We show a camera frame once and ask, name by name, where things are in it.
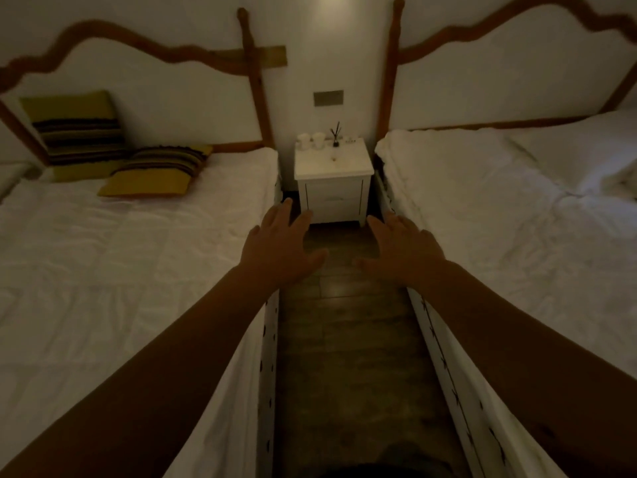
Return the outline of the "person's right hand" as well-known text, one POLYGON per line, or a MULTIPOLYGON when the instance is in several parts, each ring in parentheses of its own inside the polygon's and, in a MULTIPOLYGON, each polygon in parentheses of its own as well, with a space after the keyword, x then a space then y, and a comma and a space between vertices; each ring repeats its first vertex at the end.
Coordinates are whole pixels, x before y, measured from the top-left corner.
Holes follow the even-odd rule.
POLYGON ((432 233, 409 218, 389 211, 383 219, 368 216, 367 223, 378 246, 374 258, 380 258, 384 267, 383 274, 366 273, 371 277, 418 289, 431 276, 431 269, 447 262, 432 233))

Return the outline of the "person's left hand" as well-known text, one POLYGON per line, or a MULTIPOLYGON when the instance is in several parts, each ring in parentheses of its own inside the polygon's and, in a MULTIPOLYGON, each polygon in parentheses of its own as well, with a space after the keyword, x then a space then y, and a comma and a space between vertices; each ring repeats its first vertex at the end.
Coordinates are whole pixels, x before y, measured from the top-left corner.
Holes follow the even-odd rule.
POLYGON ((302 212, 286 231, 275 231, 275 216, 278 207, 272 206, 260 223, 260 235, 255 244, 243 246, 237 273, 243 283, 254 288, 273 292, 295 284, 312 274, 306 273, 307 252, 304 247, 313 213, 302 212))

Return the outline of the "person's right forearm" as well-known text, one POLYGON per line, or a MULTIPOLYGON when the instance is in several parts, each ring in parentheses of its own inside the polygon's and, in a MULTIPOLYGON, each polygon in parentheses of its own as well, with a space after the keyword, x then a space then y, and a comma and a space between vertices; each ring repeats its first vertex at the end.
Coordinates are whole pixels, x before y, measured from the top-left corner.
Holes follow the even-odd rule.
POLYGON ((440 315, 507 408, 570 478, 637 478, 637 379, 426 258, 410 286, 440 315))

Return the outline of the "person's left forearm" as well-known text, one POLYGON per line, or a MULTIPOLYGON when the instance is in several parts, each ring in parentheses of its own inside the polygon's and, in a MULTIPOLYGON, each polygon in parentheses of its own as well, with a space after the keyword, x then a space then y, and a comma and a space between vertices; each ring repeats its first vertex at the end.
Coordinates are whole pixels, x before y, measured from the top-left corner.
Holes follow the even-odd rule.
POLYGON ((0 478, 161 478, 279 283, 240 264, 11 460, 0 478))

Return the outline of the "white nightstand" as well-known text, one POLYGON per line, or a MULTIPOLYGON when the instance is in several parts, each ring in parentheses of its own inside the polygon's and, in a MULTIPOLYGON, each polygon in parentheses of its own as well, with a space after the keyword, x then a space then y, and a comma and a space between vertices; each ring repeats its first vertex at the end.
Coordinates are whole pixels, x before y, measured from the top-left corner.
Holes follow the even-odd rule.
POLYGON ((316 149, 294 155, 294 179, 298 184, 301 211, 312 212, 312 224, 358 222, 366 224, 371 179, 374 169, 362 137, 340 141, 338 147, 326 141, 316 149))

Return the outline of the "small yellow striped cushion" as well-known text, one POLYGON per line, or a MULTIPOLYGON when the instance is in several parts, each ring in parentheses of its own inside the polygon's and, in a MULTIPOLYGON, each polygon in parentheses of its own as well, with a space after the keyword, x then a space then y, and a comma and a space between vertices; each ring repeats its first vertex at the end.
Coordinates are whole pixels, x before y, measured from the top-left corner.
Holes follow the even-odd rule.
POLYGON ((110 175, 98 195, 134 199, 184 196, 212 153, 211 144, 136 150, 110 175))

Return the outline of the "wavy wooden headboard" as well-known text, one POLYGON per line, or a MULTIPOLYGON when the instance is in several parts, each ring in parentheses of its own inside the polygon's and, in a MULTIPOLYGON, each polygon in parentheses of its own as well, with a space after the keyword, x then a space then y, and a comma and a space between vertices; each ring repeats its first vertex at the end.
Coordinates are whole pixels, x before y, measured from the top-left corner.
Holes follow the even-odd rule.
POLYGON ((0 161, 50 163, 24 98, 106 91, 131 147, 211 144, 220 152, 275 148, 261 53, 246 9, 242 48, 166 44, 105 20, 62 29, 44 47, 0 62, 0 161))
MULTIPOLYGON (((379 141, 389 132, 397 70, 400 65, 414 63, 431 55, 437 49, 451 42, 473 42, 496 30, 513 18, 540 6, 555 5, 569 12, 588 32, 617 31, 629 43, 637 46, 637 22, 626 14, 600 15, 595 12, 586 0, 511 0, 503 7, 495 10, 481 21, 472 25, 448 25, 427 39, 408 47, 400 48, 401 19, 405 0, 394 0, 392 3, 392 19, 386 48, 386 62, 376 129, 376 140, 379 141)), ((596 114, 603 114, 618 109, 621 103, 637 84, 637 61, 611 93, 608 100, 596 114)), ((478 130, 482 128, 524 129, 544 128, 575 123, 593 115, 574 115, 570 117, 548 117, 540 119, 524 119, 511 121, 491 121, 465 125, 426 127, 409 130, 478 130)))

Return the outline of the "bed with white sheet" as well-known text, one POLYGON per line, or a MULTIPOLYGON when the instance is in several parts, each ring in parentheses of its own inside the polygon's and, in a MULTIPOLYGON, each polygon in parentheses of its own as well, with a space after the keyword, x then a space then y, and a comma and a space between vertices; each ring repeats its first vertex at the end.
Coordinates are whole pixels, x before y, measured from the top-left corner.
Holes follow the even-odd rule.
MULTIPOLYGON (((637 202, 569 193, 507 138, 526 130, 393 130, 375 152, 401 216, 432 233, 447 261, 637 379, 637 202)), ((443 322, 514 467, 568 476, 443 322)))
POLYGON ((22 180, 0 203, 0 469, 238 264, 278 154, 219 153, 179 198, 22 180))

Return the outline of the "large yellow striped cushion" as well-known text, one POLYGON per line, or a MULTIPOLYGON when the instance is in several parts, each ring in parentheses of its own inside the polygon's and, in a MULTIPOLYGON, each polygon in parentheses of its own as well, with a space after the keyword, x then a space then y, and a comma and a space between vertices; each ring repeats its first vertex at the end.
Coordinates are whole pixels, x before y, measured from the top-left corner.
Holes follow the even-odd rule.
POLYGON ((54 182, 105 179, 132 154, 109 92, 20 99, 54 182))

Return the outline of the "white pillow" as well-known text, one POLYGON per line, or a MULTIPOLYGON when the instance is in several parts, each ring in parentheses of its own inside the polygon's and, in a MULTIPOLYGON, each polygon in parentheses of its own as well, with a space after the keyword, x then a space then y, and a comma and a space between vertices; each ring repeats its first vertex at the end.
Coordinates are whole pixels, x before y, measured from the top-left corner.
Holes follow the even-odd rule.
POLYGON ((637 109, 514 132, 507 138, 569 193, 600 194, 637 166, 637 109))

